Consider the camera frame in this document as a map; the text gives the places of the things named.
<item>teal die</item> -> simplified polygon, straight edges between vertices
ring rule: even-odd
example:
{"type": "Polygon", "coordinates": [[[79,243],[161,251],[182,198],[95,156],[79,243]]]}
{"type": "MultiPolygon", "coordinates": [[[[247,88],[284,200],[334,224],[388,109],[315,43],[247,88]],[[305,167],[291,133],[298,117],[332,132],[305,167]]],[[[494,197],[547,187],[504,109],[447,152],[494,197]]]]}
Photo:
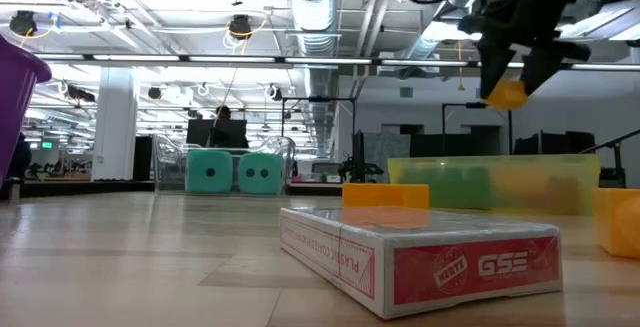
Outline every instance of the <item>teal die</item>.
{"type": "Polygon", "coordinates": [[[282,190],[282,157],[271,153],[247,153],[238,165],[240,192],[276,195],[282,190]]]}
{"type": "Polygon", "coordinates": [[[233,160],[229,152],[194,150],[187,154],[185,190],[191,193],[229,193],[233,160]]]}

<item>clear plastic bin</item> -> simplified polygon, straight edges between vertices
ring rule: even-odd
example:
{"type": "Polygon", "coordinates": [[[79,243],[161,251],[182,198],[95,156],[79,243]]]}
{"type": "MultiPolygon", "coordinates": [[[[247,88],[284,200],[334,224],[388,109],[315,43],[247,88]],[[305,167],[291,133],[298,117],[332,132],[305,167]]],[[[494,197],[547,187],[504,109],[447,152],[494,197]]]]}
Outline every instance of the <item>clear plastic bin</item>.
{"type": "Polygon", "coordinates": [[[389,159],[391,183],[429,185],[433,208],[590,215],[599,175],[586,154],[389,159]]]}
{"type": "Polygon", "coordinates": [[[203,148],[153,137],[156,192],[279,195],[291,169],[295,143],[271,137],[259,148],[203,148]]]}

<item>purple bin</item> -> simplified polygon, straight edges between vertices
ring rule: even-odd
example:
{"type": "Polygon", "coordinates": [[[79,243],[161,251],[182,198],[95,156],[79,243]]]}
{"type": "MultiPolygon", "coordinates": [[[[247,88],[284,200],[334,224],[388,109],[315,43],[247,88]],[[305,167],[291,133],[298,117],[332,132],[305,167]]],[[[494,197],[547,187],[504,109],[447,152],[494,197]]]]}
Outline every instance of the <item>purple bin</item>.
{"type": "Polygon", "coordinates": [[[16,147],[33,87],[50,79],[51,69],[46,63],[0,36],[0,186],[16,147]]]}

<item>ceiling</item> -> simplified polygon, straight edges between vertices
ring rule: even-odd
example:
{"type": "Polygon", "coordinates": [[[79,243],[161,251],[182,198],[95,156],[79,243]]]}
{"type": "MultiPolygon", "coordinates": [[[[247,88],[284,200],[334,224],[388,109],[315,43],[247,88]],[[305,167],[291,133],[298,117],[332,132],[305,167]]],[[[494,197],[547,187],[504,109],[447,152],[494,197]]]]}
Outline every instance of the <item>ceiling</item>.
{"type": "MultiPolygon", "coordinates": [[[[7,40],[32,52],[80,54],[186,54],[186,55],[270,55],[294,56],[300,51],[300,28],[295,23],[292,0],[0,0],[0,34],[7,40]],[[18,10],[36,12],[37,39],[23,40],[8,27],[18,10]],[[246,42],[229,38],[227,23],[234,15],[246,14],[252,29],[258,30],[246,42]]],[[[410,2],[388,0],[336,0],[336,25],[329,34],[335,39],[335,54],[352,57],[357,54],[363,22],[370,17],[365,41],[371,41],[371,55],[380,52],[399,55],[422,35],[429,25],[430,8],[410,2]],[[367,9],[373,4],[373,14],[367,9]],[[374,38],[374,27],[380,11],[380,27],[374,38]]],[[[566,17],[580,21],[589,16],[597,0],[580,0],[578,7],[568,8],[566,17]]],[[[628,56],[623,41],[591,41],[592,61],[616,62],[628,56]]],[[[441,59],[477,60],[473,41],[447,39],[431,56],[441,59]]],[[[76,136],[69,148],[81,151],[91,148],[96,105],[65,96],[69,86],[99,98],[100,66],[81,63],[54,64],[54,79],[36,87],[25,125],[32,125],[33,139],[66,133],[76,136]]],[[[249,121],[252,146],[279,133],[281,102],[268,97],[272,86],[284,96],[308,96],[308,81],[303,68],[222,68],[222,67],[135,67],[140,82],[140,135],[161,133],[176,141],[184,141],[189,116],[181,108],[189,105],[205,118],[222,103],[234,109],[234,117],[249,121]],[[163,98],[151,99],[150,88],[160,88],[163,98]]],[[[339,70],[334,96],[348,97],[353,87],[353,73],[339,70]]],[[[371,76],[364,80],[360,103],[393,103],[418,105],[444,101],[475,100],[477,71],[463,71],[464,90],[459,89],[460,71],[435,73],[434,78],[371,76]],[[412,99],[399,97],[400,87],[412,87],[412,99]]],[[[541,90],[557,96],[554,88],[541,90]]],[[[310,106],[306,102],[291,108],[287,135],[296,142],[298,153],[324,155],[329,146],[319,142],[318,121],[329,126],[333,108],[310,106]]]]}

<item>wooden tabletop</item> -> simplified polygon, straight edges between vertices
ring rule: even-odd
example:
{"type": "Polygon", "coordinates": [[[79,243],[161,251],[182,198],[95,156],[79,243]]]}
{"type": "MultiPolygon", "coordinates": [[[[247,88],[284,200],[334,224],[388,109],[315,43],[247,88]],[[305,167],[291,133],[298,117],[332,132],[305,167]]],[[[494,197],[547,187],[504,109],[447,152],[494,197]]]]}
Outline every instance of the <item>wooden tabletop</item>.
{"type": "Polygon", "coordinates": [[[640,326],[640,261],[560,227],[564,291],[383,321],[279,248],[278,210],[339,198],[121,193],[0,205],[0,326],[640,326]]]}

